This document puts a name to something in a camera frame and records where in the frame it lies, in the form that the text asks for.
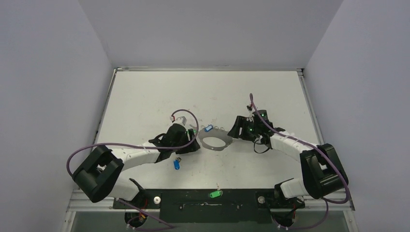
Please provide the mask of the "blue key tag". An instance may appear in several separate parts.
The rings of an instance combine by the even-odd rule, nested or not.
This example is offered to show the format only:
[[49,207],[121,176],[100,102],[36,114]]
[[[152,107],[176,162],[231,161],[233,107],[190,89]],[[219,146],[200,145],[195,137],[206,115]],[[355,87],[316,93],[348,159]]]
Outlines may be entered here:
[[177,157],[174,161],[173,161],[173,164],[174,164],[174,168],[176,169],[176,170],[179,170],[180,169],[180,163],[181,162],[181,158],[179,158],[179,157]]
[[205,132],[209,132],[213,129],[213,125],[208,125],[207,127],[204,128]]

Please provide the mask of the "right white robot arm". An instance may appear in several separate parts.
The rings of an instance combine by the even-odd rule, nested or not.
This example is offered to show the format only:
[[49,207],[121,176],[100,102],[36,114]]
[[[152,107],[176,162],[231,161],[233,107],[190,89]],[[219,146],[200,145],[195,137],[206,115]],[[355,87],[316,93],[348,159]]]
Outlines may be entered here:
[[300,164],[301,177],[275,185],[274,203],[286,207],[293,198],[310,196],[320,199],[348,186],[348,178],[331,144],[310,144],[281,127],[274,127],[266,110],[251,116],[237,116],[228,136],[265,145],[295,159]]

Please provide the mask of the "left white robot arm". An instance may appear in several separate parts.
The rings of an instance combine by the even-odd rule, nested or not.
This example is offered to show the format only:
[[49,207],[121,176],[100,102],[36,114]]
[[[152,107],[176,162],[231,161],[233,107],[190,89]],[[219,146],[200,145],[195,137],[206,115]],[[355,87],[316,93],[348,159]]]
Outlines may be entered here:
[[121,176],[123,171],[161,162],[172,153],[187,154],[199,149],[194,130],[174,123],[166,133],[141,145],[98,144],[71,177],[93,203],[113,197],[138,208],[144,203],[143,188],[134,179]]

